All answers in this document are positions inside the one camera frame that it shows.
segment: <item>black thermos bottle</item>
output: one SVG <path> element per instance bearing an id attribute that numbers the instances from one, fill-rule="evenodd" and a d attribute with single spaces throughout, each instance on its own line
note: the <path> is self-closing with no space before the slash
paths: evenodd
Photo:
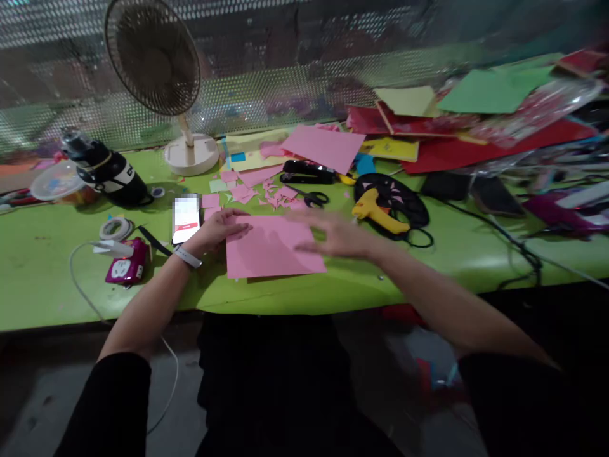
<path id="1" fill-rule="evenodd" d="M 117 206 L 150 204 L 154 198 L 133 166 L 121 154 L 76 129 L 63 131 L 63 151 L 77 164 L 78 176 Z"/>

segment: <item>green table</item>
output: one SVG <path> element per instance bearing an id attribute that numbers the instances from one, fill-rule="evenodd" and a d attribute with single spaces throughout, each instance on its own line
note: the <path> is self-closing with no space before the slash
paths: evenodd
<path id="1" fill-rule="evenodd" d="M 147 184 L 173 189 L 177 194 L 183 188 L 208 194 L 209 181 L 218 175 L 218 169 L 214 168 L 205 175 L 178 183 L 165 165 L 161 150 L 130 153 L 128 159 Z M 395 162 L 377 161 L 377 169 L 382 173 L 389 173 L 397 167 Z M 415 190 L 419 189 L 423 179 L 403 173 L 396 177 Z M 312 185 L 300 187 L 303 190 L 323 190 L 331 199 L 326 208 L 350 217 L 353 187 L 340 183 L 323 186 L 323 189 Z M 351 195 L 349 199 L 345 198 L 345 191 Z M 170 241 L 171 201 L 174 196 L 168 192 L 150 206 L 134 211 L 114 207 L 100 199 L 81 210 L 72 206 L 49 205 L 19 209 L 1 216 L 3 236 L 0 246 L 4 259 L 0 270 L 3 285 L 0 331 L 97 321 L 97 316 L 70 281 L 70 252 L 80 243 L 96 240 L 108 214 L 124 214 L 137 225 L 146 224 L 160 241 Z M 504 279 L 529 271 L 525 260 L 489 226 L 432 199 L 424 201 L 431 216 L 428 230 L 435 238 L 435 246 L 417 249 L 398 242 L 396 248 L 409 249 L 416 258 L 453 277 L 475 293 L 492 291 Z M 224 196 L 221 196 L 221 202 L 226 203 Z M 243 208 L 234 202 L 228 206 Z M 256 198 L 246 208 L 256 215 L 283 212 L 282 208 L 274 213 L 269 205 L 260 206 Z M 471 203 L 467 208 L 475 210 Z M 502 218 L 501 222 L 516 234 L 542 226 L 533 217 L 526 220 Z M 591 242 L 556 237 L 532 240 L 530 246 L 542 255 L 592 276 L 609 276 L 607 237 L 595 237 Z M 164 260 L 162 254 L 156 253 L 154 270 L 160 268 Z M 74 265 L 79 284 L 108 319 L 118 317 L 141 287 L 125 290 L 105 283 L 110 258 L 94 255 L 89 247 L 78 252 Z M 368 263 L 327 258 L 326 265 L 326 274 L 234 281 L 226 278 L 226 265 L 220 258 L 213 266 L 202 268 L 193 275 L 179 309 L 218 313 L 326 314 L 404 302 L 399 290 Z M 148 268 L 145 279 L 152 274 L 153 268 Z M 581 278 L 552 265 L 544 267 L 544 285 L 576 281 L 581 281 Z M 514 286 L 531 285 L 531 282 L 523 281 Z"/>

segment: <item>floor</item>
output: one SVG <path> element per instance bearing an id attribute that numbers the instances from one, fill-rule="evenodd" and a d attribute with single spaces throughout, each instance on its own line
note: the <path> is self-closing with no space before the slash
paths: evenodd
<path id="1" fill-rule="evenodd" d="M 469 405 L 421 391 L 416 358 L 446 378 L 450 347 L 420 328 L 386 321 L 378 310 L 334 316 L 351 355 L 352 378 L 364 413 L 405 456 L 486 455 Z M 196 403 L 202 371 L 195 339 L 200 324 L 172 324 L 166 339 L 180 360 L 180 378 L 166 417 L 148 437 L 149 457 L 193 456 L 205 432 Z M 23 335 L 0 340 L 0 457 L 50 455 L 57 447 L 107 332 L 101 329 Z M 152 360 L 149 421 L 165 406 L 175 363 L 159 346 Z"/>

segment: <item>scissors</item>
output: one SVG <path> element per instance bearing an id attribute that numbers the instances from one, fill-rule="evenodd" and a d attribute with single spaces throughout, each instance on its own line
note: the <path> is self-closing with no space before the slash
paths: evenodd
<path id="1" fill-rule="evenodd" d="M 323 192 L 303 192 L 302 190 L 295 189 L 294 187 L 284 184 L 286 187 L 289 187 L 293 191 L 299 193 L 304 197 L 304 203 L 309 208 L 319 208 L 323 209 L 324 205 L 330 202 L 328 196 Z"/>

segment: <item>fan stand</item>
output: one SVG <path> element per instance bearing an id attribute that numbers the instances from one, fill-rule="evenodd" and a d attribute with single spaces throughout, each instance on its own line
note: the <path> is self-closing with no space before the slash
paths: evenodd
<path id="1" fill-rule="evenodd" d="M 164 156 L 171 171 L 178 176 L 205 173 L 218 162 L 218 145 L 207 135 L 192 134 L 185 114 L 178 116 L 182 136 L 165 146 Z"/>

